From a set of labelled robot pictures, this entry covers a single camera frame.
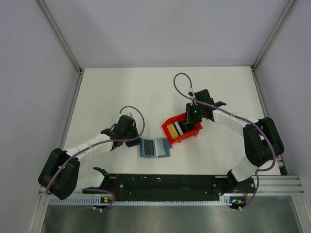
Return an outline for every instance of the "white table surface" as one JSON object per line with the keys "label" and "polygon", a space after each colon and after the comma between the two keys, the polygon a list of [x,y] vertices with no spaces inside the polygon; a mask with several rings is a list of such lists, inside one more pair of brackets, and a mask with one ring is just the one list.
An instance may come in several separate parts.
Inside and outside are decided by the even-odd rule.
{"label": "white table surface", "polygon": [[[145,117],[142,138],[165,137],[161,125],[185,112],[189,102],[173,87],[173,77],[178,72],[190,75],[194,91],[208,89],[215,102],[223,101],[250,117],[263,118],[249,67],[87,68],[64,148],[77,146],[110,128],[118,122],[119,110],[126,105],[137,107]],[[177,85],[188,93],[186,77],[180,76]],[[125,109],[123,114],[128,112],[134,115],[140,132],[139,114],[132,109]],[[98,156],[88,166],[99,166],[109,173],[225,175],[245,156],[243,138],[209,120],[204,119],[202,126],[197,137],[173,144],[169,158],[143,158],[138,146],[128,148],[124,144]],[[261,174],[280,175],[280,171],[276,165]]]}

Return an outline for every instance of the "yellow object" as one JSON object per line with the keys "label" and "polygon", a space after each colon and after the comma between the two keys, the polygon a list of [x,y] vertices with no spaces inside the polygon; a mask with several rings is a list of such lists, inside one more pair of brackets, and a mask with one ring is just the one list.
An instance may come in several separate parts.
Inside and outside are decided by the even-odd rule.
{"label": "yellow object", "polygon": [[173,124],[168,125],[167,129],[169,130],[170,135],[172,136],[172,139],[175,139],[178,137],[178,133]]}

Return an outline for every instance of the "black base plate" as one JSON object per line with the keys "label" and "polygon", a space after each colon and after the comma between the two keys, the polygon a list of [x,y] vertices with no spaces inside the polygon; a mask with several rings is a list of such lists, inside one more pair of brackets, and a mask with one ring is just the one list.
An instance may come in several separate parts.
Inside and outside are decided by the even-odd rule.
{"label": "black base plate", "polygon": [[100,189],[115,193],[116,201],[205,201],[219,200],[216,183],[226,177],[213,175],[110,174]]}

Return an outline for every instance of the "white cable channel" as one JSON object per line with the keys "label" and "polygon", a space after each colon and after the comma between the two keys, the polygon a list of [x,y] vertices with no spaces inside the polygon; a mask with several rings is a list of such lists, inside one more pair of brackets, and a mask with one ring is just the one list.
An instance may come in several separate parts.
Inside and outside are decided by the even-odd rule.
{"label": "white cable channel", "polygon": [[[109,205],[101,203],[101,197],[75,196],[60,200],[55,196],[50,198],[49,205]],[[116,201],[114,206],[222,206],[231,205],[230,197],[219,197],[219,200],[211,201]]]}

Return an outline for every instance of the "white enclosure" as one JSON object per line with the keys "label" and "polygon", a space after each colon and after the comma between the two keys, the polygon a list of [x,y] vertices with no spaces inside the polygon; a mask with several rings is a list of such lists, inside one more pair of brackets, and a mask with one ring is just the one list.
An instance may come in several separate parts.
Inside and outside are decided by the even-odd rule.
{"label": "white enclosure", "polygon": [[286,0],[46,0],[79,65],[251,66]]}

